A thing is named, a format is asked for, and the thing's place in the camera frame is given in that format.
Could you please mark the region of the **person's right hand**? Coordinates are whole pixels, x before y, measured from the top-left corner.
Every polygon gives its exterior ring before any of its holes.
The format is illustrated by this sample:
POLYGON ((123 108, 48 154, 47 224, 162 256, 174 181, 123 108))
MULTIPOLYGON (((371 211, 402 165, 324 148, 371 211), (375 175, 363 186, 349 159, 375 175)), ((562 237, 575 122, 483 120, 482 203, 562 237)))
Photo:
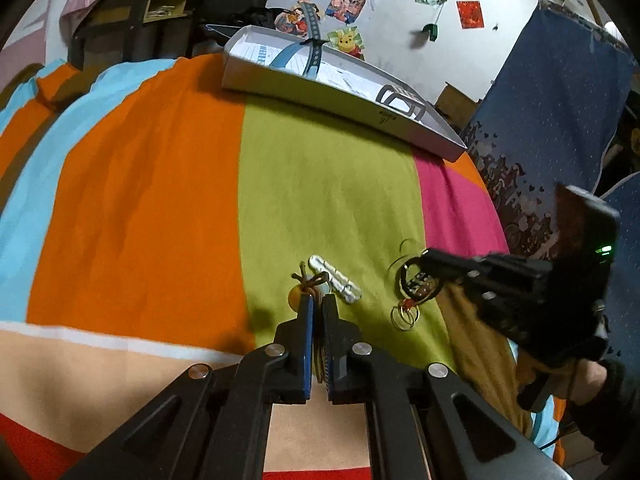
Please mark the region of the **person's right hand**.
POLYGON ((518 391, 532 384, 538 374, 549 374, 553 388, 550 393, 557 398, 582 405, 593 400, 602 390, 608 370, 600 363, 589 360, 573 360, 552 370, 529 356, 518 352, 515 376, 518 391))

